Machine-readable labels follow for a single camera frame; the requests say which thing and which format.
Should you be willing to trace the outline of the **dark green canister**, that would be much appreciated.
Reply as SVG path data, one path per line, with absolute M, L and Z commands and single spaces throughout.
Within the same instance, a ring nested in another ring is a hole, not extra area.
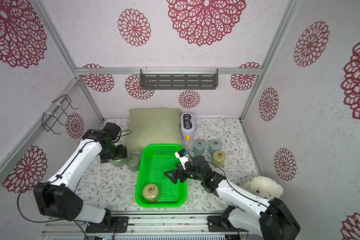
M 126 158 L 126 165 L 131 172 L 137 172 L 140 169 L 141 159 L 136 154 L 129 154 Z
M 120 168 L 126 164 L 126 160 L 125 160 L 125 158 L 111 159 L 111 160 L 109 160 L 109 163 L 111 163 L 113 166 L 115 166 L 117 168 Z

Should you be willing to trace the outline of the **green plastic basket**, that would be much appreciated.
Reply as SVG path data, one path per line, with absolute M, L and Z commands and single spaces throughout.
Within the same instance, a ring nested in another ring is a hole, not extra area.
M 187 182 L 174 184 L 165 172 L 175 170 L 180 160 L 175 153 L 184 147 L 178 144 L 152 144 L 144 148 L 136 185 L 135 199 L 143 208 L 177 208 L 187 199 Z M 158 187 L 159 197 L 155 203 L 143 195 L 144 188 L 154 184 Z

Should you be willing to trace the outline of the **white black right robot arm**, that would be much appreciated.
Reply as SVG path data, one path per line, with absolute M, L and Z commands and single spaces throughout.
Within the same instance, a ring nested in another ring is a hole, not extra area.
M 301 227 L 282 200 L 251 194 L 233 184 L 225 174 L 212 170 L 210 164 L 203 156 L 182 158 L 176 169 L 164 175 L 174 184 L 188 179 L 200 181 L 206 192 L 232 203 L 221 215 L 225 228 L 243 229 L 264 240 L 297 238 Z

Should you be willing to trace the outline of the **yellow-green canister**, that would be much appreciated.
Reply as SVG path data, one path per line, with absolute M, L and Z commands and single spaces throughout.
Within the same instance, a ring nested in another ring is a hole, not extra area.
M 148 203 L 156 203 L 159 200 L 159 188 L 155 184 L 148 184 L 143 189 L 143 197 Z
M 214 151 L 212 163 L 220 168 L 222 168 L 227 159 L 227 155 L 225 152 L 221 150 Z

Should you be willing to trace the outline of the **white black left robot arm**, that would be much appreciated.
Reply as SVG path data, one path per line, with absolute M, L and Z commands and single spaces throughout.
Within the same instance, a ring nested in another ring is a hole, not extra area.
M 46 183 L 38 183 L 33 188 L 40 214 L 66 221 L 87 222 L 96 233 L 111 230 L 111 211 L 85 203 L 75 189 L 96 156 L 100 156 L 101 163 L 127 157 L 127 148 L 117 144 L 121 137 L 122 130 L 115 123 L 106 123 L 101 130 L 88 130 L 58 172 Z

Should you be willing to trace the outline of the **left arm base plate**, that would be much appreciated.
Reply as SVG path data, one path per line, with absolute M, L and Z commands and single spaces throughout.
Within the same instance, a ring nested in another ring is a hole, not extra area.
M 129 225 L 129 217 L 106 218 L 102 223 L 88 223 L 85 233 L 126 233 Z

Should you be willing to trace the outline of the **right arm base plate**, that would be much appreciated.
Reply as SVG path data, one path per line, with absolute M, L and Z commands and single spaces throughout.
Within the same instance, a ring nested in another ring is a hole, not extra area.
M 248 231 L 246 229 L 235 228 L 233 224 L 229 221 L 229 217 L 233 215 L 233 211 L 239 211 L 239 213 L 244 212 L 238 207 L 228 206 L 219 216 L 212 216 L 212 215 L 207 216 L 209 232 L 225 233 L 225 232 Z

